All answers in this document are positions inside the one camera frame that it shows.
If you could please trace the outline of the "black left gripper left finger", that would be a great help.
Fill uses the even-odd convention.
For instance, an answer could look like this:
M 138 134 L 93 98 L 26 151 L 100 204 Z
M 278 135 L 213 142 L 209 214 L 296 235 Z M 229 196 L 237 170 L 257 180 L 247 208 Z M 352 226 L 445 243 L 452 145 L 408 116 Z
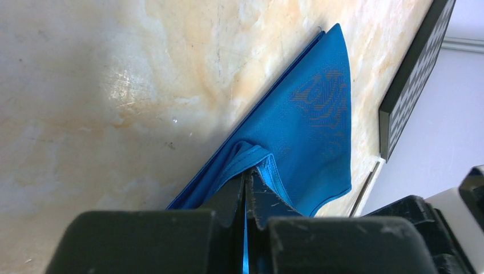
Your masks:
M 242 273 L 245 181 L 197 209 L 88 211 L 66 228 L 47 273 Z

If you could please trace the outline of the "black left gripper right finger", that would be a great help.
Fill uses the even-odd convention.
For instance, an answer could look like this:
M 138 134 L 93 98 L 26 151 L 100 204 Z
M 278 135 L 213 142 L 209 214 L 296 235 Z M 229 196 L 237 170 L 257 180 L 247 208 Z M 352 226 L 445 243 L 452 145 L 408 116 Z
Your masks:
M 305 217 L 245 174 L 248 273 L 436 273 L 417 229 L 396 216 Z

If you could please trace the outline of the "blue cloth napkin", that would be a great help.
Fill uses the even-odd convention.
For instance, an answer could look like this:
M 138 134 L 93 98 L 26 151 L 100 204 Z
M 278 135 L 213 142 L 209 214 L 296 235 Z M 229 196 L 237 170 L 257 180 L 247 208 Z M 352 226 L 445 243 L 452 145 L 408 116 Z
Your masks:
M 316 221 L 351 190 L 351 84 L 342 28 L 322 31 L 169 205 L 182 273 L 298 273 Z

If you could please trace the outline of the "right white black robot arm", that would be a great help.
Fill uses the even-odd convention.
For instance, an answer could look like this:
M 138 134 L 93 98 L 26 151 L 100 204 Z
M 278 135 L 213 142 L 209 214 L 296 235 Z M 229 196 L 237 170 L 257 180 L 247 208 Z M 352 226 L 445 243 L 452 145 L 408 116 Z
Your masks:
M 412 223 L 435 273 L 483 273 L 483 166 L 471 168 L 457 187 L 426 199 L 409 195 L 368 216 Z

